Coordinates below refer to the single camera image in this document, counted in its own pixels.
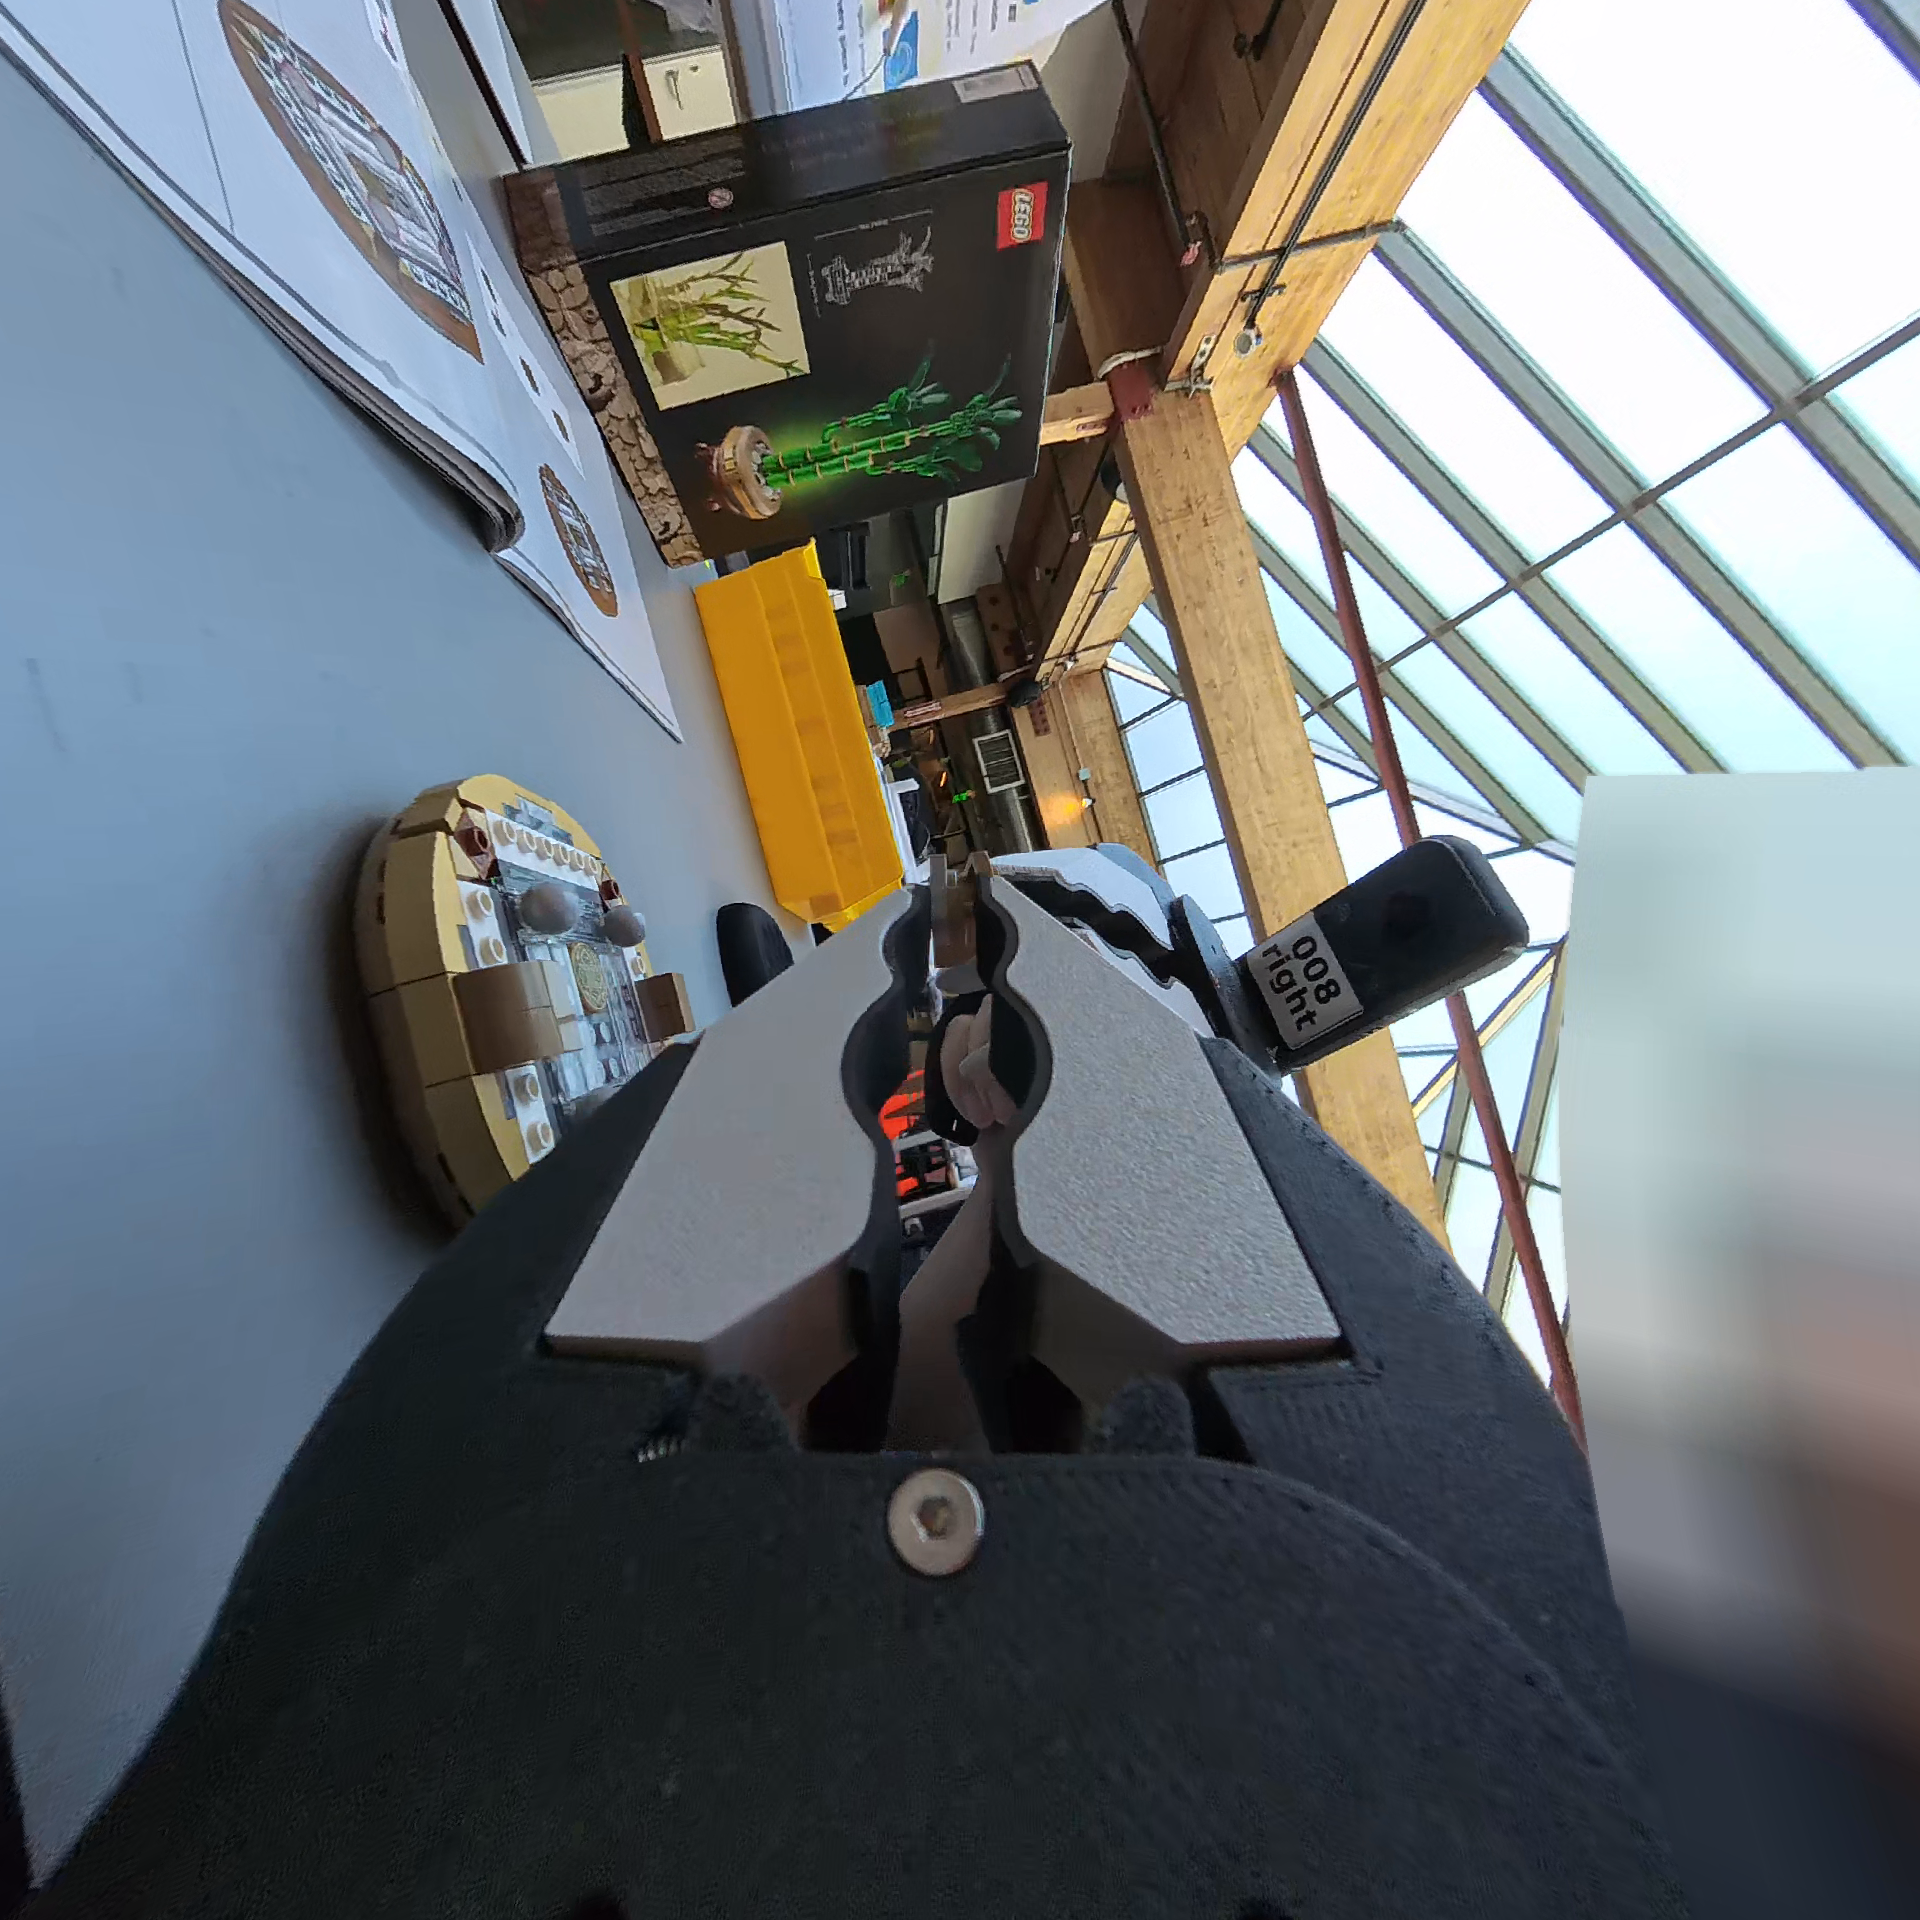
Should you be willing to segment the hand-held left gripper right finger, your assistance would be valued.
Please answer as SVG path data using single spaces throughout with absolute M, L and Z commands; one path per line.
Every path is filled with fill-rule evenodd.
M 1031 1351 L 1085 1407 L 1138 1377 L 1320 1361 L 1341 1334 L 1205 1035 L 998 879 L 994 995 L 1032 1055 L 1000 1233 L 1035 1274 Z

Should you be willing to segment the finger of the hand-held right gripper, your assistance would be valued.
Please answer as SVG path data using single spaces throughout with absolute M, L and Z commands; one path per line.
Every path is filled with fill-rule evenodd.
M 1172 951 L 1172 892 L 1128 849 L 989 856 L 1008 887 L 1156 1001 L 1195 1001 Z

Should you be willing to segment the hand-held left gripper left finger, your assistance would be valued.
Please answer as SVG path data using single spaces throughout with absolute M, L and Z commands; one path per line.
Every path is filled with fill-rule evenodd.
M 812 1444 L 883 1444 L 899 1361 L 879 1110 L 927 987 L 927 887 L 711 1025 L 547 1323 L 564 1356 L 746 1375 Z

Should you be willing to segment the round tan lego base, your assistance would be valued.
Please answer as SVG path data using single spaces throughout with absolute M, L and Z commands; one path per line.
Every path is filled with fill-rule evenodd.
M 455 1230 L 696 1028 L 597 842 L 502 775 L 374 832 L 351 930 L 396 1123 Z

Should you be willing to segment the black lego box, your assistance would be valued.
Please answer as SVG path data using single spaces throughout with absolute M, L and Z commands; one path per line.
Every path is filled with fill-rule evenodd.
M 1031 62 L 501 178 L 666 566 L 1022 484 L 1069 136 Z

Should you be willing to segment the lego instruction booklet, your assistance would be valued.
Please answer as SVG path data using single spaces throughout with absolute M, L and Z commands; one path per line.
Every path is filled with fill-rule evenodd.
M 678 738 L 600 432 L 390 6 L 4 2 L 4 52 Z

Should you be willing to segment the person's right hand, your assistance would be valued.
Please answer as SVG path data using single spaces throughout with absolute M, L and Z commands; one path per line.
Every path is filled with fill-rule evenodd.
M 986 995 L 944 1023 L 944 1096 L 950 1114 L 976 1134 L 1026 1126 L 1038 1070 L 1038 1050 L 1026 1023 L 997 998 Z

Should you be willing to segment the black round textured pad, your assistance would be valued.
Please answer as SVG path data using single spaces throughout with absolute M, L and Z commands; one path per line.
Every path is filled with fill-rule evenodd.
M 796 964 L 783 928 L 759 904 L 722 904 L 714 914 L 714 938 L 731 1006 L 752 1000 Z

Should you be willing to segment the yellow plastic bin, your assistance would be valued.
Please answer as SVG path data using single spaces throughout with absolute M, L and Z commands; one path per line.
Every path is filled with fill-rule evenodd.
M 695 604 L 775 899 L 839 930 L 906 865 L 818 551 L 702 584 Z

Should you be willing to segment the wooden roof post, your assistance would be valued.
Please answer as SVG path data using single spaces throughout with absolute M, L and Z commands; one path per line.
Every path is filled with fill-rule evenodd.
M 1117 464 L 1254 940 L 1348 876 L 1210 394 L 1120 403 Z M 1447 1255 L 1402 1062 L 1376 1032 L 1304 1070 L 1309 1116 Z

